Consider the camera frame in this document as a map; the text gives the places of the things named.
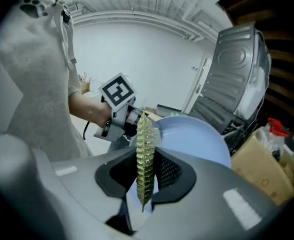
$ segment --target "white floor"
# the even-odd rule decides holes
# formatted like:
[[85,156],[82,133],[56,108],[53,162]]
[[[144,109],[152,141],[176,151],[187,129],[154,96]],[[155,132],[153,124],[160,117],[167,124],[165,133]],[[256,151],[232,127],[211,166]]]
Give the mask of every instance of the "white floor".
[[[83,130],[85,129],[87,122],[73,115],[71,115],[71,121],[82,136]],[[93,136],[97,129],[98,126],[96,124],[90,123],[85,135],[85,142],[88,144],[94,156],[107,153],[110,146],[109,141],[99,139]],[[147,220],[150,214],[147,211],[145,211],[144,213],[141,212],[142,206],[138,203],[137,198],[134,195],[136,195],[135,192],[129,191],[126,197],[131,226],[132,229],[136,231],[143,225],[143,223]]]

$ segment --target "white ceiling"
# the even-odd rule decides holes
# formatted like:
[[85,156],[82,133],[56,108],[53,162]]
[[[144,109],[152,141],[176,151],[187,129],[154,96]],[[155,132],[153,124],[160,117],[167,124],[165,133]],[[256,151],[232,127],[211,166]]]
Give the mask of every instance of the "white ceiling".
[[64,0],[71,5],[75,28],[102,22],[154,25],[189,39],[215,44],[218,32],[231,27],[219,0]]

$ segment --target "white wall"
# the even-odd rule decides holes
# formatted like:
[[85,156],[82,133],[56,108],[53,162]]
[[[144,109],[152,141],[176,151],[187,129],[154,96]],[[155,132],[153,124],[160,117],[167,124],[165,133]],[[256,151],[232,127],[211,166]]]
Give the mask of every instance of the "white wall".
[[138,92],[135,106],[181,109],[205,47],[157,27],[101,23],[75,29],[74,51],[81,75],[102,82],[128,75]]

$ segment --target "forearm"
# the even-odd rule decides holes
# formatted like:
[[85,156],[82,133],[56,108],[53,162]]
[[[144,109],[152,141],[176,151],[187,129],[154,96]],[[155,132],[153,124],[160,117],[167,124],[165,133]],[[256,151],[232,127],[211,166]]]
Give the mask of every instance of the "forearm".
[[69,95],[68,103],[70,114],[100,127],[111,117],[111,109],[106,103],[91,100],[79,92]]

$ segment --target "door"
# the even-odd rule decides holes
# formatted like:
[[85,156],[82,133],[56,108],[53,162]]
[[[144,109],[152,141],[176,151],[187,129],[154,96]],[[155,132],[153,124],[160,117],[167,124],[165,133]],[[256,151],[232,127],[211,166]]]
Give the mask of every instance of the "door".
[[197,84],[195,85],[195,88],[191,94],[191,97],[190,97],[189,102],[186,106],[186,109],[184,110],[184,113],[189,114],[190,110],[191,110],[193,104],[195,103],[195,101],[197,100],[198,96],[203,96],[201,94],[201,90],[202,90],[203,85],[207,79],[211,63],[212,63],[212,59],[205,58],[204,63],[201,67],[201,72],[197,78]]

